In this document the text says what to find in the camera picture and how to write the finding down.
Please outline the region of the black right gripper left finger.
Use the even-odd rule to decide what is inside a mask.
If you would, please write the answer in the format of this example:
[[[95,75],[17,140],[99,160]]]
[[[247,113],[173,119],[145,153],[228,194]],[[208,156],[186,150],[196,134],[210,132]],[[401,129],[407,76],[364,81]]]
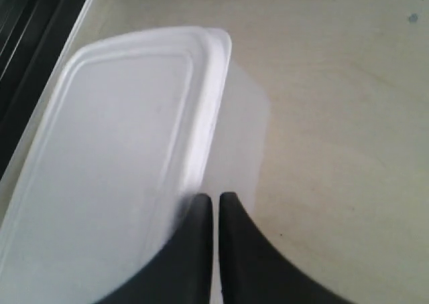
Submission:
[[[164,247],[99,303],[209,303],[212,265],[212,200],[197,194]]]

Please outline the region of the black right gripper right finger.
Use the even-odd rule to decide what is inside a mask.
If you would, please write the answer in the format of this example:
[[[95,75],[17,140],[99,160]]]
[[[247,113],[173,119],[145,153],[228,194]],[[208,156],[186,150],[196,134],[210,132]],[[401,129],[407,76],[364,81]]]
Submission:
[[[238,195],[219,200],[224,303],[348,303],[288,261],[255,225]]]

